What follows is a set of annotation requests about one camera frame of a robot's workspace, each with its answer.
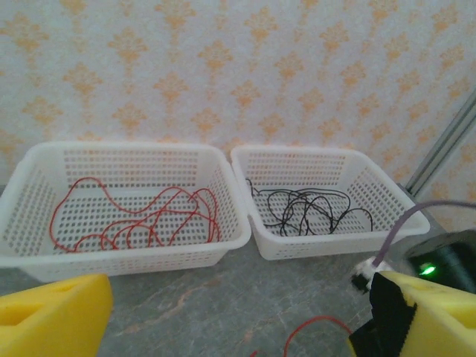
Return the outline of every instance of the table surface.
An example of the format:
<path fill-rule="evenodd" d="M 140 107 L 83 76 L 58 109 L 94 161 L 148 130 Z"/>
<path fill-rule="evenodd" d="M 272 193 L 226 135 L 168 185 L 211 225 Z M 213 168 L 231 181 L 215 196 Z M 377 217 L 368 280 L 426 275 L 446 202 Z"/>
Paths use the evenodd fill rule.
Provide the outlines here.
<path fill-rule="evenodd" d="M 441 232 L 428 218 L 430 232 L 390 250 L 387 261 L 399 270 L 403 251 Z M 354 290 L 350 275 L 371 255 L 267 261 L 251 238 L 210 268 L 111 277 L 114 310 L 98 355 L 281 356 L 289 334 L 313 316 L 337 317 L 354 330 L 371 314 L 368 294 Z M 0 281 L 0 295 L 41 285 L 18 269 L 0 270 Z M 295 336 L 289 355 L 350 356 L 345 339 L 340 327 L 317 322 Z"/>

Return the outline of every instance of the floral wallpaper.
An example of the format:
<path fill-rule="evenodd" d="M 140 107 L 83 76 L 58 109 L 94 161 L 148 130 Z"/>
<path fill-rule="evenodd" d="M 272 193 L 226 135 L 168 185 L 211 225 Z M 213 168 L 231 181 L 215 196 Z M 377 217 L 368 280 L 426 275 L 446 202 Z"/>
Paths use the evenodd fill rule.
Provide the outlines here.
<path fill-rule="evenodd" d="M 476 126 L 466 135 L 443 166 L 418 196 L 430 199 L 460 199 L 476 202 Z M 474 210 L 462 208 L 432 208 L 431 214 L 447 231 L 476 228 Z"/>
<path fill-rule="evenodd" d="M 473 0 L 6 0 L 0 184 L 49 140 L 352 147 L 405 182 L 476 83 Z"/>

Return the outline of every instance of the red wire on table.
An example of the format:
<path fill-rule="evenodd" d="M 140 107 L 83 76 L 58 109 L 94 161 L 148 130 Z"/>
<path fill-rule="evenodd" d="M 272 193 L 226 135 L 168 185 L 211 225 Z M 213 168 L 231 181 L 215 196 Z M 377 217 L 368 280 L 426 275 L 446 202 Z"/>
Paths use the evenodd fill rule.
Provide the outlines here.
<path fill-rule="evenodd" d="M 149 208 L 151 208 L 166 192 L 168 192 L 169 190 L 177 190 L 177 192 L 165 203 L 165 205 L 163 205 L 159 210 L 155 210 L 153 211 L 152 213 L 149 213 L 146 215 L 145 218 L 143 219 L 123 219 L 121 221 L 116 221 L 116 222 L 113 222 L 111 224 L 109 224 L 106 228 L 103 229 L 103 232 L 100 233 L 100 234 L 89 234 L 87 236 L 84 236 L 82 237 L 81 239 L 79 239 L 75 244 L 74 244 L 74 249 L 70 249 L 68 247 L 65 247 L 64 245 L 60 244 L 57 239 L 54 237 L 54 234 L 53 234 L 53 226 L 54 226 L 54 220 L 58 214 L 58 211 L 60 210 L 60 208 L 62 207 L 62 205 L 68 200 L 69 196 L 71 195 L 72 191 L 74 190 L 74 188 L 76 188 L 76 186 L 82 182 L 82 181 L 85 181 L 85 180 L 92 180 L 92 181 L 95 181 L 97 183 L 97 185 L 101 188 L 101 190 L 104 192 L 104 194 L 106 195 L 106 198 L 120 211 L 123 211 L 125 213 L 129 213 L 129 214 L 132 214 L 132 215 L 137 215 L 137 214 L 140 214 L 140 213 L 143 213 L 143 212 L 146 212 Z M 211 209 L 210 209 L 210 205 L 207 203 L 207 201 L 205 199 L 203 199 L 201 196 L 200 196 L 200 193 L 201 192 L 206 192 L 208 193 L 208 195 L 212 198 L 212 201 L 213 201 L 213 216 L 210 216 L 211 214 Z M 167 208 L 167 206 L 173 202 L 173 200 L 181 193 L 184 193 L 185 195 L 188 196 L 188 201 L 192 200 L 195 202 L 195 209 L 194 210 L 170 210 L 169 208 Z M 207 212 L 208 214 L 207 215 L 204 215 L 202 213 L 199 212 L 199 202 L 198 200 L 199 199 L 202 204 L 207 208 Z M 128 210 L 127 208 L 124 208 L 124 207 L 121 207 L 112 197 L 111 195 L 109 194 L 106 186 L 101 182 L 101 180 L 99 180 L 98 178 L 95 178 L 95 177 L 83 177 L 83 178 L 80 178 L 79 180 L 77 180 L 72 186 L 71 188 L 69 189 L 68 193 L 66 194 L 65 198 L 57 205 L 57 207 L 55 208 L 54 212 L 53 212 L 53 216 L 51 218 L 51 221 L 50 221 L 50 227 L 49 227 L 49 232 L 50 232 L 50 238 L 51 238 L 51 241 L 53 242 L 53 244 L 64 250 L 64 251 L 67 251 L 67 252 L 71 252 L 71 253 L 75 253 L 77 252 L 77 249 L 80 247 L 81 243 L 84 242 L 85 240 L 87 239 L 90 239 L 90 238 L 100 238 L 100 247 L 101 249 L 105 250 L 105 246 L 104 246 L 104 241 L 106 241 L 108 244 L 110 244 L 110 246 L 112 247 L 113 250 L 117 250 L 119 249 L 119 247 L 117 247 L 116 245 L 116 240 L 117 238 L 124 232 L 124 231 L 127 231 L 127 234 L 126 234 L 126 245 L 127 245 L 127 248 L 134 248 L 132 247 L 131 243 L 130 243 L 130 237 L 132 235 L 132 232 L 134 231 L 134 229 L 136 228 L 146 228 L 148 231 L 149 231 L 149 236 L 148 236 L 148 240 L 147 240 L 147 247 L 150 247 L 152 245 L 152 239 L 154 239 L 157 244 L 159 246 L 164 246 L 163 242 L 161 241 L 160 237 L 157 235 L 157 233 L 155 232 L 154 230 L 154 227 L 157 225 L 159 219 L 161 218 L 161 215 L 163 213 L 174 213 L 174 214 L 187 214 L 188 217 L 183 221 L 183 223 L 178 227 L 178 229 L 173 232 L 172 236 L 170 237 L 169 239 L 169 242 L 168 242 L 168 246 L 172 245 L 176 236 L 180 233 L 181 229 L 194 217 L 194 216 L 199 216 L 203 219 L 206 219 L 208 221 L 208 239 L 207 239 L 207 243 L 209 242 L 213 242 L 213 239 L 215 238 L 216 236 L 216 241 L 219 242 L 220 241 L 220 231 L 219 231 L 219 226 L 218 224 L 216 223 L 216 217 L 217 217 L 217 213 L 218 213 L 218 203 L 216 201 L 216 197 L 215 195 L 213 194 L 213 192 L 208 189 L 208 188 L 201 188 L 193 193 L 188 193 L 186 190 L 180 188 L 180 187 L 177 187 L 177 186 L 173 186 L 173 187 L 168 187 L 166 188 L 165 190 L 162 190 L 146 207 L 140 209 L 140 210 Z M 145 224 L 145 222 L 151 218 L 151 217 L 154 217 L 154 222 L 151 226 L 148 226 Z M 133 223 L 132 225 L 128 225 L 126 226 L 125 228 L 121 228 L 115 235 L 114 237 L 112 238 L 112 240 L 110 240 L 110 238 L 107 237 L 107 232 L 108 230 L 115 226 L 115 225 L 119 225 L 119 224 L 123 224 L 123 223 Z"/>
<path fill-rule="evenodd" d="M 338 320 L 337 318 L 334 318 L 333 316 L 325 316 L 325 315 L 320 315 L 320 316 L 315 316 L 314 318 L 310 318 L 309 320 L 303 322 L 301 325 L 295 329 L 291 335 L 289 335 L 288 339 L 286 340 L 286 344 L 284 345 L 284 352 L 283 352 L 283 357 L 287 357 L 288 355 L 288 349 L 289 349 L 289 344 L 291 343 L 291 340 L 296 336 L 296 334 L 301 331 L 304 327 L 313 324 L 314 322 L 317 321 L 322 321 L 322 320 L 328 320 L 333 322 L 334 324 L 339 325 L 343 329 L 347 331 L 349 335 L 352 335 L 352 330 L 342 321 Z M 256 357 L 258 355 L 259 351 L 254 351 L 250 357 Z"/>

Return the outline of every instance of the cable connector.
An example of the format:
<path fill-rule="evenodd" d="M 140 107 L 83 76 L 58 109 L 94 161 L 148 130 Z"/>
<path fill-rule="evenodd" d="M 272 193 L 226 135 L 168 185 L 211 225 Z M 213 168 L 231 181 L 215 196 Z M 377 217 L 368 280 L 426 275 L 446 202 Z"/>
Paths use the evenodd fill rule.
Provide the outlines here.
<path fill-rule="evenodd" d="M 375 257 L 370 257 L 363 262 L 360 262 L 356 265 L 354 274 L 350 278 L 352 285 L 356 287 L 362 294 L 370 291 L 372 286 L 373 275 L 379 271 L 389 271 L 393 270 L 386 262 L 381 262 L 379 266 L 375 267 L 372 265 Z"/>

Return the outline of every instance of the purple cable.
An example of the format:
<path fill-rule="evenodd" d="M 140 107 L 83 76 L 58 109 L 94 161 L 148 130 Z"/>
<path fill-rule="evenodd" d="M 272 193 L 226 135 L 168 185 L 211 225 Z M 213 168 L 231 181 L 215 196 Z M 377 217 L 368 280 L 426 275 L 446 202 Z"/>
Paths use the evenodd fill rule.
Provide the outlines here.
<path fill-rule="evenodd" d="M 396 234 L 400 228 L 407 222 L 407 220 L 413 216 L 414 213 L 419 210 L 424 210 L 425 208 L 432 206 L 454 206 L 462 208 L 472 208 L 476 210 L 476 203 L 466 202 L 466 201 L 454 201 L 452 199 L 442 199 L 437 201 L 428 201 L 423 203 L 417 203 L 409 210 L 405 211 L 402 216 L 396 221 L 395 225 L 392 227 L 390 232 L 388 232 L 387 238 L 384 241 L 384 244 L 380 248 L 380 251 L 376 255 L 376 258 L 373 260 L 372 265 L 377 267 L 383 261 L 392 241 L 395 239 Z"/>

